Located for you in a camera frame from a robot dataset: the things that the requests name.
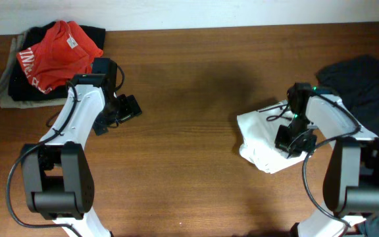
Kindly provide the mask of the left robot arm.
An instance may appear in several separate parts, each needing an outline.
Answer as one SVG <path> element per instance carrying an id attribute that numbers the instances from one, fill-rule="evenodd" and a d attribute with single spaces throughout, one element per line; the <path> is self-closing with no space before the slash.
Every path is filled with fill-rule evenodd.
<path id="1" fill-rule="evenodd" d="M 21 166 L 26 205 L 69 236 L 112 236 L 94 208 L 95 184 L 85 156 L 88 136 L 141 114 L 134 96 L 118 94 L 124 71 L 109 58 L 96 58 L 91 71 L 67 82 L 68 96 L 49 131 L 36 144 L 26 144 Z"/>

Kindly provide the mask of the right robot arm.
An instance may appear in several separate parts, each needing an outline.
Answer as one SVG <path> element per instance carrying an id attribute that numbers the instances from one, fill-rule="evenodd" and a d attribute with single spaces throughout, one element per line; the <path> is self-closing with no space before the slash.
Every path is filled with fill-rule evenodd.
<path id="1" fill-rule="evenodd" d="M 295 223 L 290 236 L 344 236 L 354 225 L 379 216 L 379 137 L 366 129 L 326 88 L 296 83 L 287 92 L 293 118 L 278 128 L 275 146 L 288 155 L 306 154 L 302 180 L 316 211 Z M 320 147 L 332 155 L 318 204 L 307 182 L 307 163 Z"/>

